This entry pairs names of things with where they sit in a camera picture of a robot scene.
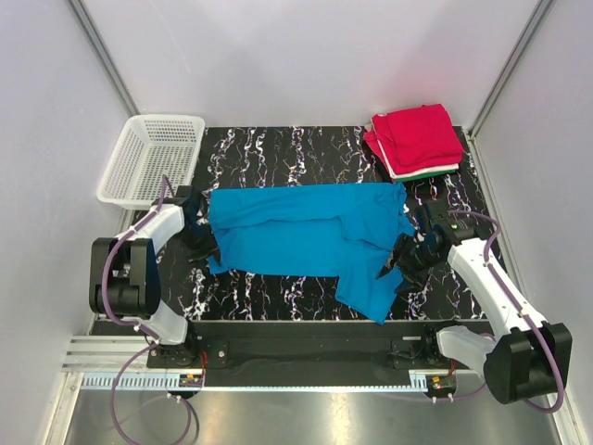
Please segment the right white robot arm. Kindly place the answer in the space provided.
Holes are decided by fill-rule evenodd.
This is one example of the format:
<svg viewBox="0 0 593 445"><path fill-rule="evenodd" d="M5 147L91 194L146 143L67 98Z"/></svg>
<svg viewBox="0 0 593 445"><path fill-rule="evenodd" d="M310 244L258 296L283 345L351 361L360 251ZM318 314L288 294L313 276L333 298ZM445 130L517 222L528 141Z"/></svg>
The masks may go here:
<svg viewBox="0 0 593 445"><path fill-rule="evenodd" d="M483 218L494 230L479 226ZM499 265L491 246L501 232L489 216L451 210L441 201L416 210L415 235L400 235L378 273L399 271L398 294L422 289L431 270L445 263L478 300L490 336L456 321L424 328L413 358L433 368L461 363L476 372L501 404L524 401L542 413L563 406L573 337L565 324L550 323L522 295Z"/></svg>

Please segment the blue t shirt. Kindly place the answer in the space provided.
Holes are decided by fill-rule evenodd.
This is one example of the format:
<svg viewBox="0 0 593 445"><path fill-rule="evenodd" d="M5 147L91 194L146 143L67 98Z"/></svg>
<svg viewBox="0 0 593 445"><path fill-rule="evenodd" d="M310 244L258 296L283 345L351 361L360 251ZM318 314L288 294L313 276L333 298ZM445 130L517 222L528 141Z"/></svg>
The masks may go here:
<svg viewBox="0 0 593 445"><path fill-rule="evenodd" d="M414 232L406 199L392 183L216 189L208 222L221 263L209 259L209 270L334 278L338 301L383 324L402 275L375 276Z"/></svg>

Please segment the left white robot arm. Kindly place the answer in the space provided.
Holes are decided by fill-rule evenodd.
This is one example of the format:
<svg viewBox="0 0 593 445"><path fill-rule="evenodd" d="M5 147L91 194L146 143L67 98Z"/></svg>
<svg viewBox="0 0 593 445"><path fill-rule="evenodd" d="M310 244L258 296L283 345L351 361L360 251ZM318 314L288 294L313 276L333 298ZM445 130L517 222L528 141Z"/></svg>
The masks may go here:
<svg viewBox="0 0 593 445"><path fill-rule="evenodd" d="M212 229L198 222L207 213L204 194L181 185L173 197L159 197L126 231L92 244L92 312L151 337L155 358L179 367L205 365L208 355L193 325L163 300L157 254L179 238L189 248L191 262L213 259L219 265L221 253Z"/></svg>

